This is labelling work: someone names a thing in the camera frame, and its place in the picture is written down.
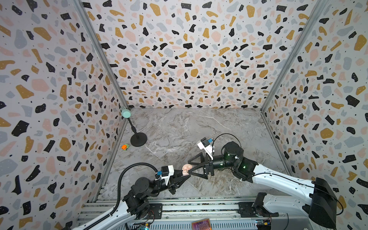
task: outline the pink ear model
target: pink ear model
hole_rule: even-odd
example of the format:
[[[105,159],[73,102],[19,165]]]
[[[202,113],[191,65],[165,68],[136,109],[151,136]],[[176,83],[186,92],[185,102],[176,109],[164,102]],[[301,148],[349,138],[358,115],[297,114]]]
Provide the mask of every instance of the pink ear model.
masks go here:
[[[181,170],[183,170],[183,176],[189,175],[188,170],[190,170],[191,168],[193,168],[193,165],[191,164],[183,165],[183,167],[181,168]]]

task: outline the gray marble surface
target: gray marble surface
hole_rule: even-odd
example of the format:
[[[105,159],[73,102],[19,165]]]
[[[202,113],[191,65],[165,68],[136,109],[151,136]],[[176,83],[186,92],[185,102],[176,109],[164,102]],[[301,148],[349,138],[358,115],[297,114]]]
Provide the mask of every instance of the gray marble surface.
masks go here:
[[[285,173],[285,168],[272,143],[266,126],[255,109],[132,109],[131,120],[138,132],[144,132],[148,141],[144,146],[130,146],[127,151],[119,148],[110,171],[105,189],[99,199],[116,199],[117,181],[120,173],[129,165],[147,162],[158,170],[161,166],[173,165],[175,169],[200,153],[197,142],[203,137],[216,138],[222,133],[231,133],[241,142],[244,157],[255,160],[266,167]],[[130,144],[133,132],[128,124],[120,146]],[[222,135],[215,142],[215,155],[223,145],[236,141],[230,135]],[[127,171],[122,180],[121,195],[140,177],[154,179],[154,171],[138,166]],[[190,177],[175,195],[169,191],[159,197],[220,197],[255,196],[258,192],[281,195],[282,192],[267,186],[239,181],[231,171],[215,171],[208,180]]]

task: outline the terrazzo patterned wall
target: terrazzo patterned wall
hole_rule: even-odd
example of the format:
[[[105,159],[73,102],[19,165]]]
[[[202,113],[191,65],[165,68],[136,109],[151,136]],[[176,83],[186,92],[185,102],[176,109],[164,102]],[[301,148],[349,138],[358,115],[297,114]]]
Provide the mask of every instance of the terrazzo patterned wall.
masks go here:
[[[83,0],[130,107],[260,107],[312,0]]]
[[[75,224],[122,126],[67,0],[0,4],[0,229]]]
[[[367,20],[366,0],[328,5],[266,110],[295,175],[333,188],[338,229],[368,228]]]

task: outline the black cable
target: black cable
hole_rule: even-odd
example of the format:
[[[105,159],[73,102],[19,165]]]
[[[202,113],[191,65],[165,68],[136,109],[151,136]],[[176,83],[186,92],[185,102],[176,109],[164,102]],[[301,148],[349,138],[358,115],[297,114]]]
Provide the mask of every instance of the black cable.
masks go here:
[[[289,214],[287,214],[287,224],[286,224],[286,227],[284,228],[284,230],[287,228],[288,225],[289,225]]]
[[[261,174],[271,174],[271,173],[258,173],[258,174],[255,174],[255,175],[254,175],[254,176],[252,176],[252,177],[255,177],[255,176],[257,176],[257,175],[261,175]],[[297,183],[297,184],[300,184],[300,185],[304,185],[304,186],[306,186],[306,187],[310,187],[310,188],[317,189],[317,190],[319,190],[319,191],[321,191],[321,192],[323,192],[323,193],[325,193],[325,194],[329,195],[332,199],[336,200],[336,201],[341,205],[342,210],[341,210],[341,212],[340,212],[339,214],[336,214],[336,216],[338,216],[338,215],[340,215],[340,214],[342,214],[342,213],[344,212],[344,207],[343,207],[343,205],[341,204],[341,202],[340,202],[338,199],[336,199],[335,197],[333,197],[331,194],[329,194],[329,193],[327,193],[327,192],[325,192],[325,191],[323,191],[323,190],[321,190],[321,189],[319,189],[319,188],[315,188],[315,187],[312,187],[312,186],[309,186],[309,185],[306,185],[306,184],[303,184],[303,183],[300,183],[300,182],[294,181],[294,180],[292,180],[292,179],[289,179],[289,178],[287,178],[287,177],[284,177],[284,176],[281,176],[281,175],[278,175],[278,174],[274,174],[274,173],[273,173],[272,175],[282,177],[282,178],[284,178],[284,179],[290,180],[290,181],[292,181],[292,182],[294,182],[294,183]]]
[[[103,216],[101,219],[97,220],[96,222],[94,222],[93,224],[91,224],[90,226],[86,227],[83,230],[88,230],[88,229],[93,228],[94,226],[96,226],[97,224],[99,224],[100,222],[102,222],[103,220],[107,219],[108,217],[110,217],[110,216],[112,216],[114,214],[114,212],[117,210],[117,207],[119,206],[119,203],[120,203],[121,180],[122,180],[124,174],[129,169],[131,169],[131,168],[133,168],[135,166],[139,166],[139,165],[148,166],[148,167],[152,168],[156,173],[158,172],[158,170],[155,168],[155,166],[153,166],[153,165],[151,165],[149,163],[145,163],[145,162],[140,162],[140,163],[135,163],[135,164],[129,165],[126,169],[124,169],[121,172],[120,177],[119,177],[119,180],[117,182],[117,200],[116,200],[116,205],[115,205],[114,209],[109,214],[107,214],[106,216]]]
[[[240,145],[240,148],[241,148],[241,143],[240,143],[239,139],[238,139],[236,136],[234,136],[233,134],[230,134],[230,133],[223,133],[223,134],[218,135],[218,136],[214,139],[214,141],[212,142],[212,148],[213,148],[213,145],[214,145],[214,143],[215,143],[215,140],[216,140],[217,138],[219,138],[219,136],[222,136],[222,135],[225,135],[225,134],[227,134],[227,135],[231,135],[231,136],[235,137],[235,139],[239,142],[239,145]]]

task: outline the black speckle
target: black speckle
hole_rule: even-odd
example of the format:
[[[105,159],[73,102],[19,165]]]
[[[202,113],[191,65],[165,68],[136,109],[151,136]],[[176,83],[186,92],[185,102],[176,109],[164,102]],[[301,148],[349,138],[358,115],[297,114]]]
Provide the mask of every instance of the black speckle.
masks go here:
[[[286,6],[277,6],[276,7],[276,11],[279,10],[279,11],[282,11],[282,12],[285,12],[286,10]]]
[[[188,4],[188,3],[182,3],[181,4],[181,8],[182,9],[188,9],[188,10],[192,10],[192,4]]]
[[[61,18],[65,21],[67,19],[71,19],[69,13],[66,13],[66,14],[60,14]]]
[[[347,100],[347,104],[356,107],[359,104],[359,100],[355,97],[349,95],[345,98]]]
[[[36,113],[41,113],[41,112],[43,112],[45,110],[46,110],[46,104],[43,103],[42,105],[36,106],[35,112]]]
[[[18,7],[14,6],[14,5],[12,5],[12,6],[11,6],[11,9],[12,9],[16,14],[18,14],[18,15],[22,15],[22,14],[23,14],[23,12],[22,12]]]
[[[13,131],[11,132],[11,134],[13,136],[19,137],[19,135],[21,135],[24,132],[27,132],[27,128],[29,126],[29,123],[25,122],[25,121],[19,121],[18,124],[14,127]]]

